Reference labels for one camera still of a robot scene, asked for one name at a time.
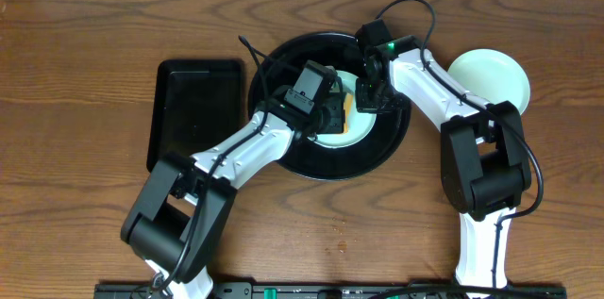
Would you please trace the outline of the green yellow sponge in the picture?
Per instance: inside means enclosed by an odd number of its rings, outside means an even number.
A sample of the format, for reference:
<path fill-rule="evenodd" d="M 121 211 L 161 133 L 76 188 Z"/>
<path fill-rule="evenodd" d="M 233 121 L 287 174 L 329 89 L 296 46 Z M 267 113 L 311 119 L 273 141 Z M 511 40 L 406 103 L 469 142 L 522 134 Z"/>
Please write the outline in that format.
<path fill-rule="evenodd" d="M 343 131 L 343 133 L 344 134 L 346 134 L 348 132 L 348 128 L 349 128 L 348 118 L 352 113 L 354 100 L 355 100 L 355 97 L 352 94 L 347 93 L 345 95 L 344 103 L 343 103 L 343 110 L 344 110 L 344 131 Z"/>

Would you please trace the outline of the light blue plate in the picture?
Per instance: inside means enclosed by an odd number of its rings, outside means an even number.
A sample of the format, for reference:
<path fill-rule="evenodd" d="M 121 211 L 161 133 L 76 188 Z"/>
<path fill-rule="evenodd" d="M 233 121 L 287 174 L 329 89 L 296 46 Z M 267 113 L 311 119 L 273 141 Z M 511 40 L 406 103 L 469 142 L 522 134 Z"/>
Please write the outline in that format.
<path fill-rule="evenodd" d="M 344 93 L 350 93 L 355 97 L 355 75 L 337 70 L 338 77 L 343 82 Z M 376 114 L 359 113 L 356 109 L 356 101 L 353 102 L 352 113 L 349 116 L 349 128 L 346 134 L 319 134 L 315 142 L 326 148 L 336 149 L 354 145 L 364 139 L 372 130 L 377 119 Z"/>
<path fill-rule="evenodd" d="M 510 101 L 520 114 L 528 108 L 528 76 L 505 53 L 494 49 L 471 50 L 457 57 L 447 72 L 467 90 L 493 104 Z"/>

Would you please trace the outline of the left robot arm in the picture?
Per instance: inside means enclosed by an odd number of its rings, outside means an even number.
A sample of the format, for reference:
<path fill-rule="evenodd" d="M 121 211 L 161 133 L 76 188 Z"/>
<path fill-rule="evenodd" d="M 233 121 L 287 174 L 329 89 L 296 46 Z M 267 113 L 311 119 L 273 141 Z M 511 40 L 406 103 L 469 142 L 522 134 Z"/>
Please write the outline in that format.
<path fill-rule="evenodd" d="M 169 154 L 153 167 L 121 228 L 121 239 L 155 272 L 146 296 L 206 298 L 207 265 L 239 189 L 298 139 L 346 130 L 350 95 L 299 96 L 259 103 L 242 129 L 189 157 Z"/>

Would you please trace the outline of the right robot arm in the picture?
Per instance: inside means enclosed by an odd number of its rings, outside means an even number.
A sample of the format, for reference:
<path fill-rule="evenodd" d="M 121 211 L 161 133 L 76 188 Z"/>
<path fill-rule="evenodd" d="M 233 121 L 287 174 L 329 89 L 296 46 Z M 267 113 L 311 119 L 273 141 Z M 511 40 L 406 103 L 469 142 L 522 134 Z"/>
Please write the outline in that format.
<path fill-rule="evenodd" d="M 358 46 L 368 76 L 358 99 L 372 112 L 409 100 L 439 129 L 441 182 L 461 222 L 457 282 L 506 288 L 510 223 L 531 184 L 518 109 L 471 93 L 413 36 L 359 39 Z"/>

